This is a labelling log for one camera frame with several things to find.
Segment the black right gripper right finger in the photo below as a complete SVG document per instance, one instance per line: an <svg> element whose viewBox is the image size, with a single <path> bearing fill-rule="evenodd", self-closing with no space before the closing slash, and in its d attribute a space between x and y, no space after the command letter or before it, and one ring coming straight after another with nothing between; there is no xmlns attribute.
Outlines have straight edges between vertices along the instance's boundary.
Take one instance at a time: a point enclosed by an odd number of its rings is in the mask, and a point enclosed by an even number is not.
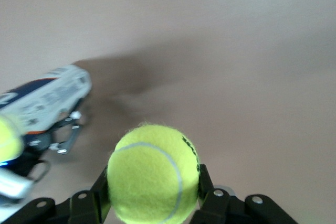
<svg viewBox="0 0 336 224"><path fill-rule="evenodd" d="M200 165L198 203L190 224L298 224L270 197L253 194L238 199L227 189L215 187L207 167Z"/></svg>

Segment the brown table mat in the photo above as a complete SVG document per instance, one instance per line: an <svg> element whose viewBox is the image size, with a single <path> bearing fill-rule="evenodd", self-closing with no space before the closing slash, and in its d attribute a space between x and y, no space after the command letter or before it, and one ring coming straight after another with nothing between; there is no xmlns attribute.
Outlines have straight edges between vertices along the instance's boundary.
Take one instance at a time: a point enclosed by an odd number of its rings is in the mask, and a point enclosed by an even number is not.
<svg viewBox="0 0 336 224"><path fill-rule="evenodd" d="M336 0L0 0L0 93L69 63L91 74L85 125L29 199L89 188L148 122L237 197L336 224Z"/></svg>

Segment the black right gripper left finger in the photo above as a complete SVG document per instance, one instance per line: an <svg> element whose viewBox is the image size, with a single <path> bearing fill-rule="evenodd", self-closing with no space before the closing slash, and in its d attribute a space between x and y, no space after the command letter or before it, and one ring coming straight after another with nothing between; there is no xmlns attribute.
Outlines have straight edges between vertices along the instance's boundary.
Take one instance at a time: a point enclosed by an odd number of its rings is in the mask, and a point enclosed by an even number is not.
<svg viewBox="0 0 336 224"><path fill-rule="evenodd" d="M107 168L89 190L81 190L64 202L36 198L4 220L4 224L103 224L110 210Z"/></svg>

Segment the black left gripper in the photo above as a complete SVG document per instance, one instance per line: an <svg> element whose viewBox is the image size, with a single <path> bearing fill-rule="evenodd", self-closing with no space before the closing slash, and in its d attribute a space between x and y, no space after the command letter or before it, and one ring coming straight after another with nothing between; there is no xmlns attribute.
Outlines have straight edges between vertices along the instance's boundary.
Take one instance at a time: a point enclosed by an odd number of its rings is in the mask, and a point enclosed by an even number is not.
<svg viewBox="0 0 336 224"><path fill-rule="evenodd" d="M60 155L70 152L79 136L81 125L79 120L82 114L79 111L72 111L67 118L56 122L49 131L28 132L23 136L24 153L41 155L46 150L56 151ZM63 142L53 142L53 133L65 126L71 126L70 136Z"/></svg>

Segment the yellow-green tennis ball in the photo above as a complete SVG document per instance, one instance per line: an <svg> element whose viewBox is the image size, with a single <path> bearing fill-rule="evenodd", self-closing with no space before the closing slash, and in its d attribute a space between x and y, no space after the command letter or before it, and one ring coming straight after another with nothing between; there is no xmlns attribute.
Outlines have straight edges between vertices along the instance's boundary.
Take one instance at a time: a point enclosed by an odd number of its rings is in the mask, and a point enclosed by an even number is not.
<svg viewBox="0 0 336 224"><path fill-rule="evenodd" d="M200 172L184 133L155 124L134 128L108 161L115 215L125 224L182 224L196 206Z"/></svg>

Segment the clear Wilson tennis ball can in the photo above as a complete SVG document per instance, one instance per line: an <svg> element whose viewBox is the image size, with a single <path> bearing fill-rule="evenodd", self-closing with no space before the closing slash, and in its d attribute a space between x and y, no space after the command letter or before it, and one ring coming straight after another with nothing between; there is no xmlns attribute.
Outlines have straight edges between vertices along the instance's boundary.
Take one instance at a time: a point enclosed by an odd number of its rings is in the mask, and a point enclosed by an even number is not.
<svg viewBox="0 0 336 224"><path fill-rule="evenodd" d="M85 69L66 65L0 95L0 114L14 119L25 134L39 134L70 112L92 87Z"/></svg>

